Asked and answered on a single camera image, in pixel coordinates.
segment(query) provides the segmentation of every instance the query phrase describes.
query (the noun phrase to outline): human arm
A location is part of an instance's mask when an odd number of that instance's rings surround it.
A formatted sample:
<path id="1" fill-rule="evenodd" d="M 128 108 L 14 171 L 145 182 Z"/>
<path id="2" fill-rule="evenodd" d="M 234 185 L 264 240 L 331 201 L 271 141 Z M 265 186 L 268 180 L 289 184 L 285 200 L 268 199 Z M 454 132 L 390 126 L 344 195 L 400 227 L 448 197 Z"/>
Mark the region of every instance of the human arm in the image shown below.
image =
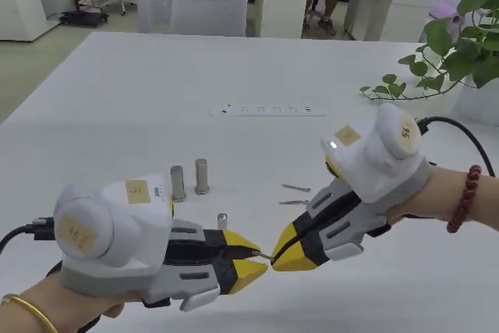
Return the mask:
<path id="1" fill-rule="evenodd" d="M 123 303 L 139 298 L 134 294 L 89 297 L 61 286 L 59 274 L 53 274 L 20 294 L 40 309 L 59 333 L 76 333 L 100 314 L 117 317 Z M 14 302 L 0 306 L 0 331 L 8 333 L 46 333 L 45 326 L 29 311 Z"/>
<path id="2" fill-rule="evenodd" d="M 388 221 L 394 223 L 404 214 L 450 221 L 465 188 L 466 175 L 466 172 L 435 167 L 429 182 L 419 193 L 390 209 Z M 499 231 L 499 179 L 480 176 L 467 218 Z"/>

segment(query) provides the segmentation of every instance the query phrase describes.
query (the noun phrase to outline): metal cylinder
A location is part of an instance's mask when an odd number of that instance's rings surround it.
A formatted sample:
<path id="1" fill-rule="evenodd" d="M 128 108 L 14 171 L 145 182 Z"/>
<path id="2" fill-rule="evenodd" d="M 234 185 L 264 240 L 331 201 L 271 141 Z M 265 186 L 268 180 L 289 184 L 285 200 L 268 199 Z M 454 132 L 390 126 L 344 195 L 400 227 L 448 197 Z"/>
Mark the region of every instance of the metal cylinder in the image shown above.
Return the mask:
<path id="1" fill-rule="evenodd" d="M 217 228 L 218 230 L 227 230 L 227 214 L 218 214 L 217 216 Z"/>
<path id="2" fill-rule="evenodd" d="M 174 202 L 186 200 L 186 189 L 184 187 L 184 171 L 180 165 L 175 165 L 170 169 L 172 177 L 172 199 Z"/>
<path id="3" fill-rule="evenodd" d="M 206 159 L 196 159 L 196 194 L 208 194 L 210 187 L 208 186 L 208 165 Z"/>

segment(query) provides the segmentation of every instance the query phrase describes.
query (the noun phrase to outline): small metal pin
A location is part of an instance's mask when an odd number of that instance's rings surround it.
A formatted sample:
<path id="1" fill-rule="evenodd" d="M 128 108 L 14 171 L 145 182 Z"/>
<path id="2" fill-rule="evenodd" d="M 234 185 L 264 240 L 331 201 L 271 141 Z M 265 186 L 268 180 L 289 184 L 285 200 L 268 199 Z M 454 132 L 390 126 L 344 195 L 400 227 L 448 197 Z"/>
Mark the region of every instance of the small metal pin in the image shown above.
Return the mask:
<path id="1" fill-rule="evenodd" d="M 282 187 L 284 187 L 286 189 L 291 189 L 291 190 L 303 191 L 304 193 L 309 193 L 310 191 L 312 191 L 312 189 L 309 187 L 299 187 L 299 186 L 294 186 L 294 185 L 287 185 L 285 183 L 282 184 Z"/>
<path id="2" fill-rule="evenodd" d="M 270 260 L 270 261 L 274 261 L 274 258 L 271 257 L 270 255 L 267 255 L 265 253 L 261 253 L 260 251 L 253 251 L 253 254 L 255 255 L 255 257 L 262 257 L 264 259 L 267 259 L 267 260 Z"/>
<path id="3" fill-rule="evenodd" d="M 206 159 L 196 159 L 196 187 L 194 191 L 198 195 L 208 194 L 208 165 Z"/>
<path id="4" fill-rule="evenodd" d="M 305 204 L 307 205 L 308 203 L 310 203 L 308 200 L 284 200 L 282 202 L 279 202 L 279 204 Z"/>
<path id="5" fill-rule="evenodd" d="M 186 189 L 184 187 L 184 171 L 180 165 L 175 165 L 170 169 L 172 177 L 172 199 L 179 203 L 186 200 Z"/>
<path id="6" fill-rule="evenodd" d="M 227 214 L 218 214 L 217 216 L 217 228 L 218 230 L 227 230 Z"/>

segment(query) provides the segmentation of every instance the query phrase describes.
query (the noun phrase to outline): handwritten label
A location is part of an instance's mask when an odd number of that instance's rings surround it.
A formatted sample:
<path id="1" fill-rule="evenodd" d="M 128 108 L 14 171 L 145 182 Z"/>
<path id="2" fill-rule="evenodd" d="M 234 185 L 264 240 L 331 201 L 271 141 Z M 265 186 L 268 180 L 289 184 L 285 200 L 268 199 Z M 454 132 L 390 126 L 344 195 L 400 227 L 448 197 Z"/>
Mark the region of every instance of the handwritten label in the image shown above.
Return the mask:
<path id="1" fill-rule="evenodd" d="M 82 254 L 89 253 L 95 244 L 95 232 L 70 215 L 58 220 L 55 227 L 58 240 L 62 240 Z"/>
<path id="2" fill-rule="evenodd" d="M 125 181 L 125 186 L 129 204 L 150 203 L 149 188 L 145 179 L 129 179 Z"/>
<path id="3" fill-rule="evenodd" d="M 344 126 L 334 135 L 345 147 L 360 139 L 360 135 L 349 125 Z"/>
<path id="4" fill-rule="evenodd" d="M 403 115 L 400 121 L 398 140 L 406 151 L 411 151 L 418 132 L 418 126 L 414 119 L 408 115 Z"/>

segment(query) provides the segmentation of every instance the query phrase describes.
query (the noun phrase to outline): purple object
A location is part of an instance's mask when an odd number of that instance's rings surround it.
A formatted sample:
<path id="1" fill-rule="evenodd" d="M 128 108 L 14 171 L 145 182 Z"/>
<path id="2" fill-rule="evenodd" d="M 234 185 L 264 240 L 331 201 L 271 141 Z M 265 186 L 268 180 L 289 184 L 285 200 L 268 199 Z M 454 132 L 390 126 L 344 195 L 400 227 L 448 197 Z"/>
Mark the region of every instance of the purple object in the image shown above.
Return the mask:
<path id="1" fill-rule="evenodd" d="M 434 0 L 430 7 L 430 16 L 434 19 L 444 19 L 446 17 L 451 18 L 447 25 L 447 31 L 451 35 L 457 35 L 459 32 L 461 16 L 458 14 L 457 9 L 452 5 L 449 5 L 442 0 Z"/>

